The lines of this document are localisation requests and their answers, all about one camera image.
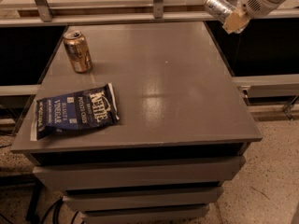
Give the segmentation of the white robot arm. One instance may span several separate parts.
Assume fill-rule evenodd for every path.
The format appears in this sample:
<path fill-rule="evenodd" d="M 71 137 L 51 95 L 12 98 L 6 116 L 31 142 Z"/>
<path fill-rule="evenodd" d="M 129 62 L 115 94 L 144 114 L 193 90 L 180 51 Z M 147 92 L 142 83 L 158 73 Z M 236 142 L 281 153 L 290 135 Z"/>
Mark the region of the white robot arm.
<path fill-rule="evenodd" d="M 240 33 L 252 19 L 260 19 L 277 9 L 286 0 L 238 0 L 236 9 L 222 28 L 227 34 Z"/>

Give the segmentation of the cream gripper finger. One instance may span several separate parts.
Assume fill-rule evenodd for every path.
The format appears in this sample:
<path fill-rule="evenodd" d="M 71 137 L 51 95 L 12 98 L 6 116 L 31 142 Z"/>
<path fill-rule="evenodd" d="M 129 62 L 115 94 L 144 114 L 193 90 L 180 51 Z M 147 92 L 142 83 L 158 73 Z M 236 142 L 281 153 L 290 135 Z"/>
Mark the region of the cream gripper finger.
<path fill-rule="evenodd" d="M 241 8 L 234 10 L 225 20 L 222 28 L 227 34 L 240 34 L 249 24 L 250 18 Z"/>

